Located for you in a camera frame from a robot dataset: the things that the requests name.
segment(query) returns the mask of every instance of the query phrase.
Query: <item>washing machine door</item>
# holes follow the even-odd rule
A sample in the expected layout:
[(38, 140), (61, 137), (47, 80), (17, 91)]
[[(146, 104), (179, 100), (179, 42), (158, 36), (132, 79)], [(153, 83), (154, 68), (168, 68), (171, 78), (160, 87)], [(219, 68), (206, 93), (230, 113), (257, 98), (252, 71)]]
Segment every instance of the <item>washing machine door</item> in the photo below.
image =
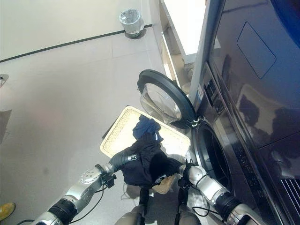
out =
[(178, 128), (186, 129), (197, 124), (197, 116), (186, 94), (175, 82), (155, 70), (144, 70), (137, 82), (141, 104), (145, 111)]

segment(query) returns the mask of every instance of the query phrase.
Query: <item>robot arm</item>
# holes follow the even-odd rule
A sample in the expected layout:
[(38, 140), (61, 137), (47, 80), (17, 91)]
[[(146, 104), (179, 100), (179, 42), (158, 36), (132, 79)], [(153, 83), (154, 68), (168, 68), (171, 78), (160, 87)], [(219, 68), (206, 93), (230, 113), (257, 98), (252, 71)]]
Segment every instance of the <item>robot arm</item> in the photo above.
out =
[(200, 166), (181, 165), (179, 173), (197, 188), (208, 203), (228, 225), (265, 225), (262, 218), (246, 204), (223, 187), (219, 182), (212, 179)]
[(116, 154), (104, 166), (95, 165), (84, 172), (81, 178), (47, 212), (38, 217), (32, 225), (68, 225), (90, 202), (92, 196), (103, 185), (111, 188), (117, 172), (127, 162), (137, 160), (137, 155)]

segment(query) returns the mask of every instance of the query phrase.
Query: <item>door hinge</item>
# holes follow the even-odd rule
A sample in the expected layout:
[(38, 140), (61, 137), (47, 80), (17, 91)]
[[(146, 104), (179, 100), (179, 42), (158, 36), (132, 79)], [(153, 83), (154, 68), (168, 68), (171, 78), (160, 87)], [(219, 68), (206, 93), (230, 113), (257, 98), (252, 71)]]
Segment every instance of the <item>door hinge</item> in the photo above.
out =
[(198, 117), (197, 120), (193, 120), (192, 122), (190, 122), (191, 123), (191, 127), (195, 128), (197, 126), (200, 126), (200, 125), (202, 125), (203, 121), (204, 121), (203, 117)]

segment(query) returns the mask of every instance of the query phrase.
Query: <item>gray floor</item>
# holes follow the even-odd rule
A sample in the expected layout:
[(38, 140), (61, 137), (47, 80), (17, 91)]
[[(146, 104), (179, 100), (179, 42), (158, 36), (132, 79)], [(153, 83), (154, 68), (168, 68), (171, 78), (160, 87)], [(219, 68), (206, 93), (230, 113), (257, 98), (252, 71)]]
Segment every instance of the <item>gray floor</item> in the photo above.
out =
[[(108, 162), (101, 136), (125, 106), (142, 109), (136, 82), (148, 68), (164, 73), (152, 28), (136, 40), (118, 34), (0, 63), (9, 75), (0, 89), (0, 200), (17, 205), (1, 224), (36, 218), (85, 170)], [(138, 204), (139, 188), (116, 175), (115, 186), (76, 224), (113, 225)], [(152, 196), (146, 223), (173, 225), (177, 185)], [(201, 202), (190, 196), (190, 205)]]

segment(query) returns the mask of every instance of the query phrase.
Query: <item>beige laundry basket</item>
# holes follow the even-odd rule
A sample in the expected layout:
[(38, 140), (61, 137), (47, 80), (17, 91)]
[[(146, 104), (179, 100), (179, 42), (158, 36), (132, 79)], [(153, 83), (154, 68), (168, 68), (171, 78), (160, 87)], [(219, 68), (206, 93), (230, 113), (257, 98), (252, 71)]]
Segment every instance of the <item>beige laundry basket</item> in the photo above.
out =
[[(173, 157), (180, 162), (184, 162), (191, 144), (190, 139), (174, 128), (131, 106), (127, 106), (122, 111), (121, 115), (102, 141), (100, 150), (108, 157), (112, 158), (116, 153), (131, 146), (136, 141), (133, 137), (132, 130), (139, 122), (141, 114), (150, 119), (154, 119), (160, 124), (161, 129), (159, 130), (159, 134), (163, 138), (161, 150), (167, 156)], [(173, 175), (164, 179), (160, 185), (154, 186), (153, 189), (160, 194), (166, 194), (169, 191), (174, 178), (175, 176)]]

